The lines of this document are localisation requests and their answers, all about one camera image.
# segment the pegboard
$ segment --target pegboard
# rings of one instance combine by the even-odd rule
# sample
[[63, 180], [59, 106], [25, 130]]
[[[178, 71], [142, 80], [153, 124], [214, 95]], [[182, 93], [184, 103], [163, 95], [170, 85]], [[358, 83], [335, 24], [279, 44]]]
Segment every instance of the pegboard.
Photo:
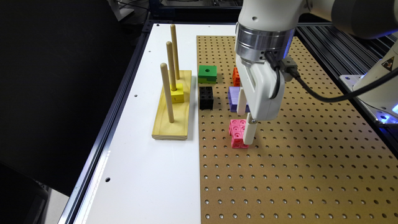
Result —
[[[288, 82], [278, 117], [249, 149], [232, 149], [233, 36], [198, 36], [216, 65], [213, 110], [199, 110], [202, 223], [398, 223], [398, 162], [349, 101], [323, 103]], [[342, 93], [294, 37], [289, 55], [320, 95]]]

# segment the yellow block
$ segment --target yellow block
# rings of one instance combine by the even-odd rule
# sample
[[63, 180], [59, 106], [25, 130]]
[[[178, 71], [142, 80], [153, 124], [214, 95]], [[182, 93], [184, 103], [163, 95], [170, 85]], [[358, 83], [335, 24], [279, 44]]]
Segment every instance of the yellow block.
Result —
[[177, 90], [171, 91], [172, 93], [172, 103], [183, 103], [184, 102], [184, 87], [182, 83], [177, 83]]
[[169, 122], [167, 115], [166, 99], [164, 89], [160, 94], [159, 105], [157, 107], [152, 138], [159, 140], [186, 140], [188, 137], [189, 121], [189, 98], [191, 92], [192, 71], [180, 70], [180, 79], [177, 80], [183, 86], [183, 103], [173, 104], [174, 122]]

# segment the wooden peg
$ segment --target wooden peg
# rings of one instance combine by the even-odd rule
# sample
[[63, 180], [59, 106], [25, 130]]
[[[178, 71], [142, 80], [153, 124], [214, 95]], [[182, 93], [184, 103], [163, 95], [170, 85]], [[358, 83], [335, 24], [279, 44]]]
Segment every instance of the wooden peg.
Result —
[[177, 80], [179, 80], [180, 79], [180, 66], [178, 65], [177, 32], [175, 31], [175, 25], [172, 24], [170, 26], [170, 29], [172, 31], [175, 78]]
[[173, 114], [172, 94], [170, 92], [169, 73], [167, 71], [167, 65], [165, 63], [160, 64], [160, 71], [162, 72], [163, 89], [164, 89], [164, 96], [166, 98], [167, 114], [169, 115], [169, 122], [173, 123], [174, 114]]
[[169, 69], [170, 69], [170, 84], [172, 86], [172, 91], [177, 90], [177, 86], [175, 85], [175, 75], [174, 75], [174, 60], [173, 60], [173, 46], [170, 41], [166, 42], [167, 47], [167, 58], [169, 60]]

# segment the pink block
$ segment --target pink block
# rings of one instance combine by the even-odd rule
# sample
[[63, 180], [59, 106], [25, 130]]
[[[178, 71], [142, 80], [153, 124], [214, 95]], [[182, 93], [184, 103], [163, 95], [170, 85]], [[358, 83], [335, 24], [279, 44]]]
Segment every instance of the pink block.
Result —
[[249, 146], [243, 144], [243, 132], [246, 124], [245, 119], [232, 119], [229, 122], [228, 132], [232, 135], [231, 146], [233, 149], [247, 149]]

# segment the green block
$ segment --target green block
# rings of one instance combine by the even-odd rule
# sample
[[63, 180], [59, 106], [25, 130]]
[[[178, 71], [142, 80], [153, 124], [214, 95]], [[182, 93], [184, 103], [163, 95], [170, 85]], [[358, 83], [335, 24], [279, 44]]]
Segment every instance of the green block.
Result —
[[217, 66], [199, 65], [199, 78], [207, 78], [210, 81], [217, 80]]
[[203, 79], [205, 79], [207, 81], [212, 81], [212, 82], [217, 81], [217, 77], [199, 77], [199, 78], [203, 78]]
[[216, 81], [209, 81], [206, 78], [198, 78], [198, 83], [216, 84]]

